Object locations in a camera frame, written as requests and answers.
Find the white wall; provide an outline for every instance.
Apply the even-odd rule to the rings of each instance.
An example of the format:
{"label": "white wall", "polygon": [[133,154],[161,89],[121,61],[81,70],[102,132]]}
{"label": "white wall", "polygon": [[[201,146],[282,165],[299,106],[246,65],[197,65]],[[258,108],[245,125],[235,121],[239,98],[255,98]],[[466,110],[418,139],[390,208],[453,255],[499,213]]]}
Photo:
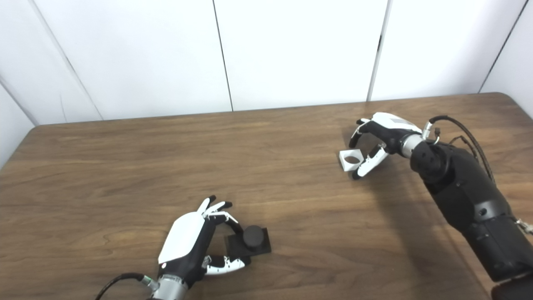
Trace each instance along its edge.
{"label": "white wall", "polygon": [[0,85],[0,168],[34,126]]}
{"label": "white wall", "polygon": [[502,92],[533,118],[533,4],[524,8],[481,92]]}
{"label": "white wall", "polygon": [[525,0],[393,0],[372,100],[477,93]]}
{"label": "white wall", "polygon": [[104,119],[231,111],[211,0],[36,0]]}
{"label": "white wall", "polygon": [[0,81],[38,124],[101,120],[30,2],[0,1]]}
{"label": "white wall", "polygon": [[365,101],[386,0],[215,0],[235,110]]}

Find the robotic finger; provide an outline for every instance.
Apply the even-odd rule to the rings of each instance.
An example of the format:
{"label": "robotic finger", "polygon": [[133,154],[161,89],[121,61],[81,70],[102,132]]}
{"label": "robotic finger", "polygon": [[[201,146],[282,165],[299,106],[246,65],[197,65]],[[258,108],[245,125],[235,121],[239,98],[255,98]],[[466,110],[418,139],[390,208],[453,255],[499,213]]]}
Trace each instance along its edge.
{"label": "robotic finger", "polygon": [[352,179],[357,180],[368,174],[379,165],[389,154],[382,145],[376,145],[359,167],[352,173]]}
{"label": "robotic finger", "polygon": [[209,261],[206,266],[206,275],[226,274],[244,268],[252,262],[252,259],[248,256],[232,258],[229,256],[208,255],[206,260]]}

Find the wire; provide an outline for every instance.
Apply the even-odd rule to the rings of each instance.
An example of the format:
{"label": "wire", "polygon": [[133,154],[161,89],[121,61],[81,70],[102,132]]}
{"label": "wire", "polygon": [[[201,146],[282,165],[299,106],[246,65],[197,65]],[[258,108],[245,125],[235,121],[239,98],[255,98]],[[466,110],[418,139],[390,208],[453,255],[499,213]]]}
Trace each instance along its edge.
{"label": "wire", "polygon": [[137,281],[142,281],[144,279],[144,274],[141,273],[123,273],[119,276],[113,278],[111,281],[109,281],[102,290],[98,293],[96,298],[94,300],[100,300],[102,298],[103,294],[114,284],[116,284],[120,280],[124,279],[137,279]]}
{"label": "wire", "polygon": [[452,117],[446,116],[446,115],[435,116],[429,119],[429,122],[431,124],[434,124],[436,121],[440,121],[440,120],[450,121],[453,124],[457,125],[459,128],[461,128],[461,130],[463,130],[466,133],[466,135],[468,136],[468,138],[470,138],[470,141],[472,141],[472,143],[474,144],[474,147],[478,151],[479,156],[481,157],[481,161],[483,162],[483,165],[485,166],[485,170],[487,171],[487,176],[490,178],[490,180],[492,180],[493,183],[496,183],[496,181],[494,180],[494,175],[492,174],[492,170],[490,168],[489,162],[487,160],[487,157],[485,156],[483,149],[481,149],[481,146],[479,145],[478,141],[474,138],[474,135],[472,135],[470,130],[468,130],[468,128],[466,128],[466,126],[463,125],[458,120]]}
{"label": "wire", "polygon": [[474,155],[475,161],[479,162],[478,153],[476,152],[476,150],[474,149],[472,144],[464,136],[455,137],[455,138],[451,139],[451,141],[448,144],[452,145],[458,139],[461,139],[463,141],[463,143],[465,143],[468,146],[468,148],[470,148],[470,151],[472,152],[472,155]]}

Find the wooden table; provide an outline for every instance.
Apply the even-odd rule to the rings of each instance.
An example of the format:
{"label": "wooden table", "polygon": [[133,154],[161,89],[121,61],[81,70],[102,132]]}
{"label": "wooden table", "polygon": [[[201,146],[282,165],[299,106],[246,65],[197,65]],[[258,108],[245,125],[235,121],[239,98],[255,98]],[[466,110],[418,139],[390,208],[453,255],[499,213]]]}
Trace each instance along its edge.
{"label": "wooden table", "polygon": [[[171,223],[216,194],[268,227],[273,250],[186,299],[487,299],[492,282],[406,159],[360,181],[342,171],[356,119],[376,111],[464,122],[533,221],[533,121],[499,93],[39,126],[0,171],[0,298],[93,299],[119,273],[155,276]],[[212,254],[231,233],[219,227]],[[135,281],[106,294],[148,295]]]}

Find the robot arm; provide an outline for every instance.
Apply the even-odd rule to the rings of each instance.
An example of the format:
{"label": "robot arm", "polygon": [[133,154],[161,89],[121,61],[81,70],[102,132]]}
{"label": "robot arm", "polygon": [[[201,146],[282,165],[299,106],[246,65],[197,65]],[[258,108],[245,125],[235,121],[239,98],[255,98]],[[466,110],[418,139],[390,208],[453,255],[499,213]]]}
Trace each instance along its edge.
{"label": "robot arm", "polygon": [[235,233],[242,233],[239,222],[228,212],[231,202],[220,202],[213,206],[216,197],[206,198],[197,211],[178,218],[165,240],[159,254],[159,287],[151,299],[181,300],[192,285],[204,275],[233,272],[250,264],[249,257],[207,255],[207,248],[217,225],[226,223]]}
{"label": "robot arm", "polygon": [[[420,175],[446,221],[462,233],[490,278],[494,282],[512,280],[495,288],[493,299],[533,297],[533,247],[517,224],[522,229],[528,229],[527,225],[514,217],[492,178],[468,151],[426,140],[431,125],[426,125],[424,131],[390,128],[383,126],[381,120],[374,121],[374,117],[358,123],[360,126],[352,137],[355,142],[350,146],[357,145],[361,132],[368,132],[384,142],[385,146],[379,147],[387,153],[408,158],[411,169]],[[376,165],[365,160],[359,169]],[[354,173],[354,179],[363,174]]]}
{"label": "robot arm", "polygon": [[[270,240],[266,228],[252,225],[243,230],[239,222],[224,208],[231,202],[211,205],[216,197],[206,198],[197,211],[174,221],[159,254],[158,280],[140,273],[124,273],[111,280],[96,296],[100,300],[106,290],[123,279],[137,279],[152,290],[149,300],[183,300],[187,291],[204,275],[236,271],[252,260],[251,256],[269,253]],[[207,254],[217,225],[226,223],[233,231],[227,239],[227,256]]]}

